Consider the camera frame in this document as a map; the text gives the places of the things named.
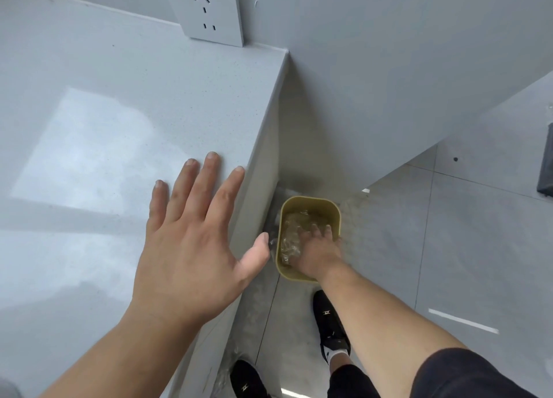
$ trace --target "wall socket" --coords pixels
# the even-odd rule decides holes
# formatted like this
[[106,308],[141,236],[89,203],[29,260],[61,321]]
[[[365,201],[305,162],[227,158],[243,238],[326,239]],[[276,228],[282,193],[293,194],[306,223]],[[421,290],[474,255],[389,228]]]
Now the wall socket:
[[169,0],[184,34],[244,46],[238,0]]

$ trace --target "black sneaker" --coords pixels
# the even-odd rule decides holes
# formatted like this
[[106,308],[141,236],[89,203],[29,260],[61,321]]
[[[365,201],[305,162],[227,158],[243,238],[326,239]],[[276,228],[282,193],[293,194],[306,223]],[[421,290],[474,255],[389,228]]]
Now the black sneaker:
[[338,318],[334,306],[332,306],[322,290],[316,291],[313,295],[313,313],[315,314],[315,321],[321,335],[321,353],[324,360],[328,363],[324,347],[330,350],[344,349],[350,354],[351,345],[349,344],[346,331],[342,326],[340,318]]
[[270,398],[255,367],[237,360],[231,370],[231,385],[237,398]]

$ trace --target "white sock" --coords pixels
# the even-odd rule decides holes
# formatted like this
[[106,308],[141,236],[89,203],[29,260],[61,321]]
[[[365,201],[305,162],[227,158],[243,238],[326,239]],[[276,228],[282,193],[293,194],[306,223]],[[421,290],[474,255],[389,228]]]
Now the white sock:
[[345,350],[345,349],[330,350],[328,347],[325,347],[325,346],[322,346],[322,347],[323,347],[323,350],[325,351],[326,362],[328,364],[330,364],[330,359],[332,359],[334,356],[336,356],[336,354],[346,353],[346,355],[349,356],[347,350]]

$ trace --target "sleeve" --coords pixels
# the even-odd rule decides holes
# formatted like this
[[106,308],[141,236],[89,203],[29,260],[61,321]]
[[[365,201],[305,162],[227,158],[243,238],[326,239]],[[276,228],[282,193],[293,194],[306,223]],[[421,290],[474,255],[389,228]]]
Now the sleeve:
[[482,356],[462,348],[440,350],[420,367],[411,398],[536,398]]

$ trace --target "gray tile floor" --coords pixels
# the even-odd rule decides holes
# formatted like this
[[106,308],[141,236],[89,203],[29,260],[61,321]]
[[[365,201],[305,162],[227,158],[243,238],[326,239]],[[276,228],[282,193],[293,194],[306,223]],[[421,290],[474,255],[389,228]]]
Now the gray tile floor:
[[[553,201],[535,192],[552,89],[550,74],[341,205],[355,269],[539,397],[553,390]],[[269,263],[243,295],[219,379],[244,353],[274,396],[326,396],[315,289]],[[213,396],[234,395],[227,383]]]

